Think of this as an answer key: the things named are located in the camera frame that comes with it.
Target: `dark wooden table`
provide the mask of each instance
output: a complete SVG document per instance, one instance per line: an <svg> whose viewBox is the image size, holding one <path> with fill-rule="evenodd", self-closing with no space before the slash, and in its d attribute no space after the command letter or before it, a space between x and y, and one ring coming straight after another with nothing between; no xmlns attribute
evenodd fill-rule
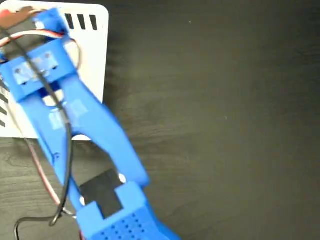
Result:
<svg viewBox="0 0 320 240"><path fill-rule="evenodd" d="M317 1L95 3L110 13L104 102L150 174L158 217L183 240L319 240ZM76 144L79 183L109 166ZM2 240L16 219L53 214L21 140L0 139L0 178ZM21 238L77 240L77 226L25 224Z"/></svg>

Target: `ventilation slot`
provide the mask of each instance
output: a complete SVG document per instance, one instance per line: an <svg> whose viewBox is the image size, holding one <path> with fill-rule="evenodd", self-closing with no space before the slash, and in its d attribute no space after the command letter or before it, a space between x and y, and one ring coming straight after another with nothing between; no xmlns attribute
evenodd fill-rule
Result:
<svg viewBox="0 0 320 240"><path fill-rule="evenodd" d="M83 14L77 14L78 16L78 19L79 19L79 23L80 23L80 26L81 26L81 29L82 30L86 30L86 23L85 23L85 17Z"/></svg>
<svg viewBox="0 0 320 240"><path fill-rule="evenodd" d="M70 29L75 29L74 22L73 22L73 20L72 20L71 14L66 13L64 16L65 16L66 21L67 21L68 24L69 24L69 28L70 28Z"/></svg>
<svg viewBox="0 0 320 240"><path fill-rule="evenodd" d="M90 20L91 20L93 30L98 30L96 15L90 15Z"/></svg>

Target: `wire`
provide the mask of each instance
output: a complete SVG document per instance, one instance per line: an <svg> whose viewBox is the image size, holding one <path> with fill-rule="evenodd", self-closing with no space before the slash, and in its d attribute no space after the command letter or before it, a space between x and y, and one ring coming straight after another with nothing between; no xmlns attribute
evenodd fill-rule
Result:
<svg viewBox="0 0 320 240"><path fill-rule="evenodd" d="M18 232L18 226L22 222L26 221L32 221L32 222L43 222L43 221L48 221L49 226L54 226L58 219L62 216L63 209L66 205L67 197L68 197L68 190L69 190L69 185L70 185L70 178L72 175L72 164L73 164L73 143L72 143L72 128L71 128L71 123L69 120L69 117L67 115L66 110L62 106L61 102L59 101L58 97L56 96L54 90L51 88L50 84L47 82L46 78L40 73L36 65L33 63L31 58L28 56L28 53L24 50L24 48L14 39L11 37L11 34L0 25L0 31L7 37L9 40L15 45L17 50L21 53L21 55L25 58L25 60L28 62L30 65L31 69L34 71L36 74L37 78L40 80L40 82L43 84L45 90L47 93L51 96L53 99L56 107L58 108L62 120L64 121L65 125L65 131L66 131L66 137L67 137L67 152L66 152L66 171L65 171L65 176L64 176L64 185L62 188L62 194L61 194L61 201L60 204L57 207L57 210L52 217L29 217L29 218L22 218L17 221L17 224L15 226L15 236L16 239L19 240L19 235L16 234L16 231Z"/></svg>
<svg viewBox="0 0 320 240"><path fill-rule="evenodd" d="M52 38L52 39L62 39L64 37L63 34L61 33L57 33L57 32L54 32L54 31L49 31L49 30L29 30L29 31L20 31L20 32L17 32L17 33L14 33L11 36L11 38L13 39L19 39L23 36L26 36L26 35L37 35L37 36L44 36L44 37L48 37L48 38ZM9 37L5 37L5 38L2 38L0 40L0 47L3 47L4 45L8 44L10 42L10 38Z"/></svg>
<svg viewBox="0 0 320 240"><path fill-rule="evenodd" d="M1 93L3 95L5 95L5 89L3 87L1 87ZM32 156L33 163L34 163L35 168L36 168L36 170L37 170L37 172L38 172L38 174L39 174L39 176L40 176L40 178L42 180L42 183L43 183L45 189L49 193L49 195L52 198L52 200L54 201L54 203L59 205L60 204L60 199L59 199L57 193L55 192L54 188L52 187L51 183L49 182L49 180L48 180L48 178L47 178L47 176L45 174L44 169L41 166L41 163L40 163L40 160L39 160L39 157L37 155L37 152L36 152L35 148L32 146L30 140L27 139L26 136L24 135L23 130L20 127L20 125L19 125L19 123L18 123L18 121L17 121L17 119L15 117L15 114L13 113L13 111L12 111L11 107L9 106L9 104L7 102L4 102L4 104L5 104L5 107L6 107L6 110L8 112L8 115L11 118L14 126L19 130L20 134L22 135L23 140L25 141L27 147L30 150L30 154ZM69 216L72 216L73 218L76 218L75 215L71 211L67 210L66 208L63 209L63 212L65 214L69 215Z"/></svg>
<svg viewBox="0 0 320 240"><path fill-rule="evenodd" d="M58 32L54 32L54 31L49 31L49 30L29 30L29 31L21 31L21 32L17 32L15 34L10 35L12 39L19 39L23 36L27 36L27 35L37 35L37 36L44 36L44 37L48 37L48 38L52 38L52 39L62 39L64 37L63 34L60 34ZM6 44L10 43L11 41L10 37L5 37L0 39L0 48L5 46ZM82 64L82 50L81 47L79 45L79 43L75 40L75 39L70 39L73 43L76 44L76 47L78 49L78 61L76 64L76 69L79 70ZM0 59L0 64L4 63L5 60Z"/></svg>

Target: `blue 3d-printed part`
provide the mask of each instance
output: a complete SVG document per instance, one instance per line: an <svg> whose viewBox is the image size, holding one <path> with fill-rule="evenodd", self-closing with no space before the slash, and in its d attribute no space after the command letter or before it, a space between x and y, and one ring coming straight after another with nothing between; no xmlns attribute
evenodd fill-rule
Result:
<svg viewBox="0 0 320 240"><path fill-rule="evenodd" d="M56 9L42 12L36 18L50 31L66 29ZM28 55L55 90L63 91L62 105L70 118L73 135L88 136L110 155L117 170L126 178L126 183L115 189L122 209L106 218L96 201L81 204L79 187L73 177L70 179L68 196L76 210L81 231L87 240L179 240L157 220L143 192L143 187L149 184L148 174L115 117L80 80L64 49L64 42L68 39L66 35L51 40ZM59 111L55 106L45 104L44 86L23 57L1 64L0 72L32 123L60 183L64 184L66 129Z"/></svg>

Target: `black cable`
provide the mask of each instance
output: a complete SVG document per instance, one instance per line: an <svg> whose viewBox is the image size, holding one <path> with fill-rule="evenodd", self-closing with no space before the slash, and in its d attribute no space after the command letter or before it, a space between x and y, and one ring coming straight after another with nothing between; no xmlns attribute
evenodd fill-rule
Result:
<svg viewBox="0 0 320 240"><path fill-rule="evenodd" d="M20 54L25 58L25 60L28 62L30 65L31 69L34 71L36 74L37 78L40 80L40 82L43 84L45 90L47 93L51 96L53 99L56 107L58 108L61 117L64 121L65 125L65 131L66 131L66 136L67 136L67 163L66 163L66 172L65 172L65 177L64 177L64 185L62 188L62 194L61 194L61 200L60 204L57 207L57 210L55 212L54 216L51 217L24 217L21 218L17 221L16 226L14 228L15 231L15 236L16 239L19 240L19 235L16 234L16 231L18 232L18 226L22 222L26 221L32 221L32 222L43 222L43 221L49 221L49 226L54 226L58 219L61 217L63 209L66 205L67 197L68 197L68 190L69 190L69 184L70 184L70 178L72 175L72 164L73 164L73 144L72 144L72 127L70 120L68 118L67 112L62 106L61 102L59 101L57 95L55 94L55 91L51 88L50 84L47 82L46 78L40 73L39 69L36 67L36 65L33 63L31 58L28 56L28 53L24 50L24 48L15 40L11 37L11 34L2 26L0 26L0 31L7 37L9 38L10 42L12 42L16 49L20 52Z"/></svg>

